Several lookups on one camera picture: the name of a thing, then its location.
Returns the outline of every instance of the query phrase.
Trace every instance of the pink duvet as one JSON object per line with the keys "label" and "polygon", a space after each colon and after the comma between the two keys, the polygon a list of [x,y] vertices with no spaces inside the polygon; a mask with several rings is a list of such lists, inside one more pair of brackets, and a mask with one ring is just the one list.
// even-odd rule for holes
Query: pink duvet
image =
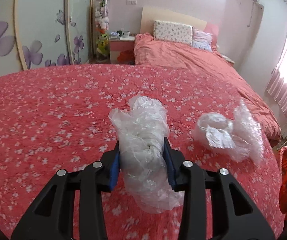
{"label": "pink duvet", "polygon": [[280,126],[270,108],[216,50],[211,53],[182,43],[155,41],[146,33],[136,36],[134,54],[136,65],[185,68],[230,82],[260,122],[270,143],[275,145],[280,140]]}

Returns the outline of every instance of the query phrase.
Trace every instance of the clear cylindrical container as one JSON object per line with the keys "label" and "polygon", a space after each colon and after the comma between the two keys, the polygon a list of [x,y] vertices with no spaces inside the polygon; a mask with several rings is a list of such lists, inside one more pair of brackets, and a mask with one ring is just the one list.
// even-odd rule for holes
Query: clear cylindrical container
{"label": "clear cylindrical container", "polygon": [[96,0],[95,3],[95,42],[96,61],[109,59],[109,3],[110,0]]}

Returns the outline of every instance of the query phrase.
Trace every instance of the nightstand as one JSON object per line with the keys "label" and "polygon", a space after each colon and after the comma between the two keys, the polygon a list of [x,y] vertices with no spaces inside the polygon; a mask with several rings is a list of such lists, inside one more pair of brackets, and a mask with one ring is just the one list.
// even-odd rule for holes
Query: nightstand
{"label": "nightstand", "polygon": [[134,65],[135,37],[120,39],[109,39],[110,42],[110,63]]}
{"label": "nightstand", "polygon": [[232,67],[234,66],[235,62],[234,62],[231,58],[227,57],[227,56],[224,55],[224,54],[221,54],[221,56],[222,56],[222,58],[224,58]]}

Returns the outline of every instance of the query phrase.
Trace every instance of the metal screw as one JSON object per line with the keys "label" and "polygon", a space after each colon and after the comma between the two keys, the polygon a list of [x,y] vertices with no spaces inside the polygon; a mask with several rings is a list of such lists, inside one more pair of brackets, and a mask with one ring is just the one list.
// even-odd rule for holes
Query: metal screw
{"label": "metal screw", "polygon": [[66,171],[65,170],[59,170],[57,171],[57,175],[58,176],[64,176],[66,174]]}
{"label": "metal screw", "polygon": [[192,164],[191,161],[184,161],[183,165],[186,166],[186,167],[191,167],[193,164]]}
{"label": "metal screw", "polygon": [[102,164],[101,162],[94,162],[94,163],[92,164],[92,166],[93,166],[94,168],[100,168],[102,165],[103,165],[103,164]]}
{"label": "metal screw", "polygon": [[219,172],[222,174],[222,175],[228,175],[229,174],[229,171],[225,168],[222,168],[219,170]]}

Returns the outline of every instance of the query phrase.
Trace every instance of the plastic bag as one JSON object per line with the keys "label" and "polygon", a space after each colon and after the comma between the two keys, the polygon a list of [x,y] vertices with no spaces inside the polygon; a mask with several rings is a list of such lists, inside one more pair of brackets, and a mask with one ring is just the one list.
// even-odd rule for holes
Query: plastic bag
{"label": "plastic bag", "polygon": [[218,113],[203,114],[193,132],[195,141],[215,153],[229,155],[236,162],[249,157],[259,165],[264,149],[260,124],[252,118],[243,100],[234,109],[234,118],[233,121]]}
{"label": "plastic bag", "polygon": [[170,133],[167,110],[159,100],[140,95],[129,105],[131,111],[116,108],[109,114],[117,131],[126,190],[149,213],[183,205],[184,192],[172,190],[162,157],[164,137]]}

